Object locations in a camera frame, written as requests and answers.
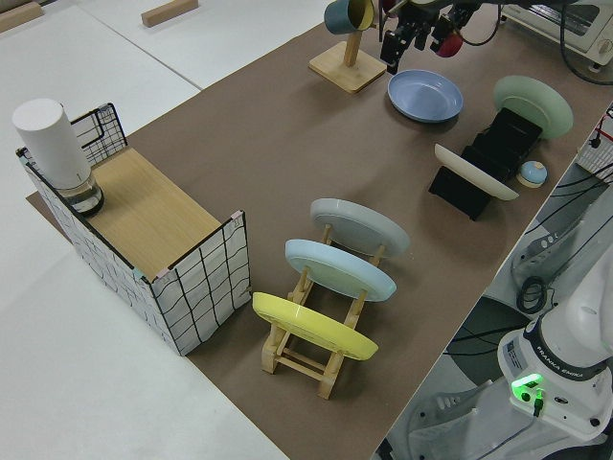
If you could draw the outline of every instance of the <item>wooden block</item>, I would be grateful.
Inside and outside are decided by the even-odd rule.
[[[358,92],[385,73],[387,66],[363,51],[357,52],[355,64],[348,67],[345,63],[346,49],[347,42],[341,41],[318,57],[314,57],[308,63],[308,67],[348,93]]]
[[[25,24],[37,17],[42,16],[42,8],[36,2],[30,2],[12,10],[8,10],[0,14],[0,33],[3,33],[13,27]]]
[[[219,221],[130,147],[94,169],[104,205],[89,223],[152,280]]]
[[[141,18],[143,24],[147,27],[153,27],[196,8],[198,8],[198,0],[172,0],[166,5],[144,12],[141,14]]]

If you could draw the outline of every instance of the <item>teal mug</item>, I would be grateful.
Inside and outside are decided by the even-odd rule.
[[[365,31],[371,27],[374,18],[372,0],[336,0],[324,12],[326,28],[335,35]]]

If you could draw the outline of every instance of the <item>brown table surface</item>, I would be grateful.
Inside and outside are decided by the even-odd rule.
[[[475,17],[465,34],[488,35],[493,18]],[[365,33],[361,47],[374,57],[376,36]],[[368,361],[345,361],[330,401],[316,396],[315,380],[293,370],[280,366],[274,376],[260,370],[268,323],[250,306],[189,355],[294,460],[370,458],[612,99],[609,89],[574,77],[554,43],[507,24],[487,46],[465,46],[455,58],[407,51],[401,68],[440,72],[465,97],[456,120],[424,125],[392,107],[388,74],[350,95],[308,70],[311,58],[341,39],[319,26],[128,138],[218,219],[246,212],[256,291],[286,296],[295,285],[298,274],[284,260],[284,243],[320,237],[309,219],[313,199],[369,206],[411,236],[405,255],[380,266],[397,293],[367,304],[357,325],[379,351]],[[526,189],[512,180],[520,197],[493,200],[471,221],[427,192],[440,166],[433,146],[460,152],[471,144],[495,115],[494,84],[513,74],[560,92],[575,126],[531,153],[549,170],[544,187]],[[308,305],[342,320],[349,303],[315,289]]]

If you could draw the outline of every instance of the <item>green light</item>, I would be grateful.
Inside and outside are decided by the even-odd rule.
[[[527,389],[534,388],[542,381],[543,376],[540,374],[530,374],[529,376],[513,381],[511,383],[511,390],[518,400],[522,400],[522,395],[526,393]]]

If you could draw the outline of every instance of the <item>plate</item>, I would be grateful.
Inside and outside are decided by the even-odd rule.
[[[566,134],[573,127],[573,109],[557,91],[542,81],[510,75],[494,86],[497,110],[505,107],[543,129],[542,139]]]
[[[320,198],[310,205],[310,218],[320,228],[331,225],[330,239],[373,256],[385,246],[382,257],[402,254],[411,240],[393,220],[366,206],[338,198]]]
[[[345,357],[368,359],[379,348],[370,338],[352,328],[281,297],[254,292],[253,310],[284,331]]]
[[[285,259],[299,273],[307,267],[313,283],[353,299],[366,290],[367,301],[381,302],[396,292],[394,280],[376,266],[321,242],[289,240]]]
[[[515,190],[510,189],[502,182],[494,179],[491,175],[481,171],[473,164],[468,163],[461,156],[456,155],[453,151],[439,144],[434,146],[434,154],[444,166],[466,179],[475,187],[479,187],[488,195],[495,196],[505,201],[516,199],[519,196]]]
[[[423,123],[445,122],[460,113],[464,98],[451,80],[428,70],[405,70],[388,83],[392,105],[403,115]]]

